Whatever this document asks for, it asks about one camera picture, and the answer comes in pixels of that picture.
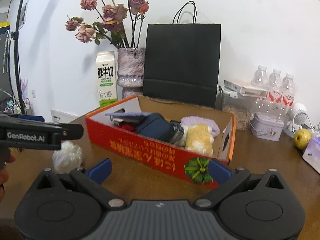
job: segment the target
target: human hand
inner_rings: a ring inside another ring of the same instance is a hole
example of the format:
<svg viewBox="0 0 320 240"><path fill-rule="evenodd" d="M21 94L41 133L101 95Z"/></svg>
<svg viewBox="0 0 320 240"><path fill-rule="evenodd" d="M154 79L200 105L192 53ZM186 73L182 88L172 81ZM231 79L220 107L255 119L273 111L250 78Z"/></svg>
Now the human hand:
<svg viewBox="0 0 320 240"><path fill-rule="evenodd" d="M13 163L15 160L16 160L16 157L14 157L11 154L7 163ZM7 169L4 167L2 170L0 170L0 185L7 182L8 179L9 179L9 174ZM4 189L0 187L0 202L3 200L3 198L4 198Z"/></svg>

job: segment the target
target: bottle cap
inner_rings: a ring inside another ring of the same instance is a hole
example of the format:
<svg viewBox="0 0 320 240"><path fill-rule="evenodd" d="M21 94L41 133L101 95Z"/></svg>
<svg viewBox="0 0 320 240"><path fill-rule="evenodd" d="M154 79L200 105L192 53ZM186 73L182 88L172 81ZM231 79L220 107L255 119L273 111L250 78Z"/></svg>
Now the bottle cap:
<svg viewBox="0 0 320 240"><path fill-rule="evenodd" d="M274 73L274 74L277 74L277 75L280 75L280 74L281 74L281 71L274 68L274 69L273 69L273 73Z"/></svg>
<svg viewBox="0 0 320 240"><path fill-rule="evenodd" d="M286 77L287 77L287 78L290 78L290 79L293 79L293 78L294 78L294 75L291 75L291 74L287 73Z"/></svg>
<svg viewBox="0 0 320 240"><path fill-rule="evenodd" d="M258 65L258 70L267 71L267 67Z"/></svg>

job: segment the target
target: fluffy yellow toy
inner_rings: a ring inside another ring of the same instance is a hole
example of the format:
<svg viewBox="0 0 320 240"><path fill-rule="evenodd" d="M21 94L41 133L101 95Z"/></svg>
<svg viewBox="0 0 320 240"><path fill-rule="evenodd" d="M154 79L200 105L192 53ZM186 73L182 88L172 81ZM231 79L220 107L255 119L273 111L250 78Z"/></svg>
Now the fluffy yellow toy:
<svg viewBox="0 0 320 240"><path fill-rule="evenodd" d="M206 124L195 124L190 126L187 132L186 150L201 155L213 155L213 136L211 133L212 128Z"/></svg>

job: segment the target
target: printed pumpkin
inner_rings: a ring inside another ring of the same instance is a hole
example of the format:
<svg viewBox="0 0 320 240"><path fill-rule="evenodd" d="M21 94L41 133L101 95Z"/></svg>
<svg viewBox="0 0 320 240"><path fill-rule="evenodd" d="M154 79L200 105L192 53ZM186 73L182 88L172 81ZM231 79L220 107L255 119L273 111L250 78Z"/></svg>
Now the printed pumpkin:
<svg viewBox="0 0 320 240"><path fill-rule="evenodd" d="M184 164L184 173L195 183L208 184L213 182L209 174L208 164L210 159L194 158Z"/></svg>

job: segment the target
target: vase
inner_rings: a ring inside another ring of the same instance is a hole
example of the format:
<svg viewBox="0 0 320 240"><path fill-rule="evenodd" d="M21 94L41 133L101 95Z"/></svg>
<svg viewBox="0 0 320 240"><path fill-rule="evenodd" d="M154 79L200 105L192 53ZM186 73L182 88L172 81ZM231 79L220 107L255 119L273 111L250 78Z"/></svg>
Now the vase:
<svg viewBox="0 0 320 240"><path fill-rule="evenodd" d="M122 88L122 99L132 97L135 95L142 95L142 87L141 88Z"/></svg>
<svg viewBox="0 0 320 240"><path fill-rule="evenodd" d="M143 86L145 48L118 49L118 80L123 88L138 88Z"/></svg>

